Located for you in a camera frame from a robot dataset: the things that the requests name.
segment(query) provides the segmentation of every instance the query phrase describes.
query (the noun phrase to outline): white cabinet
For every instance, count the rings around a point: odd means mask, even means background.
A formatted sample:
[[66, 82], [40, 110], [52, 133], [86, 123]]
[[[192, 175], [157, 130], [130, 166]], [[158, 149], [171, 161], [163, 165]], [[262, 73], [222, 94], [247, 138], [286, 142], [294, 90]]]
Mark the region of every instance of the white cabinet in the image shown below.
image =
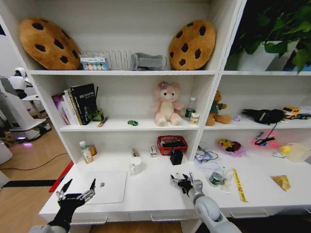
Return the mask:
[[[224, 71], [245, 3], [246, 0], [90, 0], [88, 4], [82, 0], [0, 0], [0, 24], [75, 163], [67, 176], [74, 177], [77, 172], [128, 170], [129, 145], [139, 150], [146, 164], [141, 174], [128, 175], [122, 203], [84, 205], [76, 210], [74, 223], [95, 224], [106, 219], [108, 222], [192, 219], [192, 226], [197, 227], [193, 204], [170, 184], [170, 174], [189, 171], [196, 179], [203, 180], [205, 193], [217, 201], [226, 216], [264, 217], [294, 207], [311, 210], [308, 198], [311, 185], [307, 180], [311, 176], [311, 166], [281, 163], [270, 156], [271, 151], [249, 147], [258, 131], [270, 129], [270, 126], [248, 118], [239, 123], [205, 126], [217, 88], [223, 92], [223, 102], [228, 104], [224, 113], [232, 116], [243, 108], [280, 108], [310, 101], [309, 72], [296, 76], [295, 72], [284, 71]], [[174, 71], [169, 66], [164, 71], [44, 70], [26, 54], [19, 41], [18, 25], [26, 17], [45, 17], [59, 24], [82, 50], [131, 50], [166, 56], [171, 38], [182, 26], [194, 19], [205, 18], [216, 28], [216, 47], [204, 69], [196, 71]], [[150, 109], [155, 101], [152, 90], [154, 84], [162, 80], [180, 83], [180, 101], [185, 105], [190, 96], [197, 97], [200, 114], [197, 126], [186, 121], [181, 126], [155, 125], [155, 114]], [[97, 105], [110, 117], [101, 128], [94, 122], [86, 126], [64, 126], [51, 99], [52, 95], [82, 83], [94, 83], [99, 87]], [[137, 120], [139, 125], [128, 125], [130, 119]], [[309, 128], [310, 121], [303, 120], [278, 124], [280, 144], [295, 140], [310, 145]], [[182, 165], [172, 166], [169, 157], [160, 154], [158, 158], [150, 158], [148, 146], [155, 145], [160, 135], [181, 135], [186, 139], [188, 150]], [[219, 137], [247, 144], [247, 156], [240, 159], [222, 154], [215, 147], [215, 139]], [[91, 164], [85, 164], [81, 159], [78, 143], [82, 140], [97, 147], [98, 154]], [[207, 182], [208, 174], [195, 168], [193, 158], [200, 141], [220, 154], [219, 163], [238, 170], [248, 203], [240, 201], [234, 182], [230, 187], [231, 194], [227, 195], [211, 187]], [[269, 177], [283, 174], [289, 176], [292, 185], [288, 192]], [[40, 215], [49, 220], [57, 211], [53, 194]]]

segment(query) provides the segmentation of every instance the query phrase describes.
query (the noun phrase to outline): black book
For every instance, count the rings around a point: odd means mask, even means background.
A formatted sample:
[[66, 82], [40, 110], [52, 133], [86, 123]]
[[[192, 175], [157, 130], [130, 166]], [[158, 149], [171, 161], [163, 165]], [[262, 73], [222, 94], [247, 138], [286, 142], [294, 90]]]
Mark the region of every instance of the black book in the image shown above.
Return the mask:
[[82, 124], [87, 125], [91, 121], [91, 106], [94, 107], [94, 84], [90, 83], [72, 86], [70, 89], [72, 91]]

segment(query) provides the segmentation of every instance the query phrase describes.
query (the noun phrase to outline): book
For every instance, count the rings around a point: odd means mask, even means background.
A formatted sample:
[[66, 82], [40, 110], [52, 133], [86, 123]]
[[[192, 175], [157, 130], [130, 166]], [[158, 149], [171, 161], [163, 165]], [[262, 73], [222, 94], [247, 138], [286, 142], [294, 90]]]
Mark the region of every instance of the book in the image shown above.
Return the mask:
[[64, 110], [64, 107], [63, 107], [63, 104], [62, 102], [64, 102], [64, 99], [63, 99], [63, 94], [64, 93], [59, 93], [59, 94], [56, 94], [56, 95], [53, 95], [52, 96], [52, 99], [54, 101], [54, 104], [56, 106], [56, 109], [64, 123], [64, 125], [70, 125], [70, 122], [68, 120], [68, 117], [65, 113], [65, 110]]
[[82, 124], [87, 125], [91, 121], [90, 107], [95, 100], [94, 84], [90, 83], [72, 86], [70, 89], [74, 97]]
[[69, 120], [70, 125], [77, 125], [77, 123], [74, 120], [71, 108], [69, 107], [69, 103], [68, 103], [68, 100], [67, 100], [65, 94], [63, 94], [63, 99], [64, 99], [64, 101], [62, 101], [61, 103], [63, 105], [64, 111], [66, 113], [66, 116]]
[[71, 109], [74, 121], [76, 122], [76, 125], [80, 125], [79, 119], [77, 117], [78, 110], [77, 110], [77, 112], [74, 110], [74, 106], [73, 106], [74, 105], [74, 99], [73, 99], [73, 96], [70, 97], [71, 90], [67, 89], [64, 91], [64, 93], [65, 93], [66, 99], [68, 101], [69, 107]]
[[78, 111], [78, 108], [77, 108], [77, 105], [76, 105], [76, 101], [74, 100], [74, 96], [73, 96], [71, 90], [68, 91], [68, 95], [69, 95], [71, 104], [73, 106], [74, 112], [76, 113], [76, 117], [78, 119], [79, 125], [83, 125], [81, 117], [80, 117], [80, 114], [79, 114], [79, 111]]

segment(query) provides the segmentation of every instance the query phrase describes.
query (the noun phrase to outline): wire rack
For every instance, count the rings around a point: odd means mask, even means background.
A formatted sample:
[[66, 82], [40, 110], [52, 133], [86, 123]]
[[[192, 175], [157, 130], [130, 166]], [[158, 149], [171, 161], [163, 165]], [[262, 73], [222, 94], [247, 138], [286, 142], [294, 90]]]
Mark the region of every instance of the wire rack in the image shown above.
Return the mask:
[[83, 56], [103, 56], [110, 70], [131, 70], [131, 51], [81, 51]]

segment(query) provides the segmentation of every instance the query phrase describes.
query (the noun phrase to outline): yellow tape measure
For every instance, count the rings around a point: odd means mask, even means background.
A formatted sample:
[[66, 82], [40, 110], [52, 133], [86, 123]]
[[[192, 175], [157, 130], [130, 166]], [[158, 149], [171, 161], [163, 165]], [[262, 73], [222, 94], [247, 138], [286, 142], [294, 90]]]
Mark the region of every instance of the yellow tape measure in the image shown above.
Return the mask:
[[243, 202], [248, 202], [248, 201], [246, 200], [246, 198], [245, 198], [245, 195], [244, 195], [244, 192], [243, 192], [243, 188], [242, 188], [242, 185], [241, 185], [239, 176], [238, 176], [238, 172], [236, 171], [235, 168], [233, 168], [232, 170], [233, 170], [233, 172], [234, 172], [235, 184], [237, 185], [240, 199], [241, 199], [241, 201], [243, 201]]

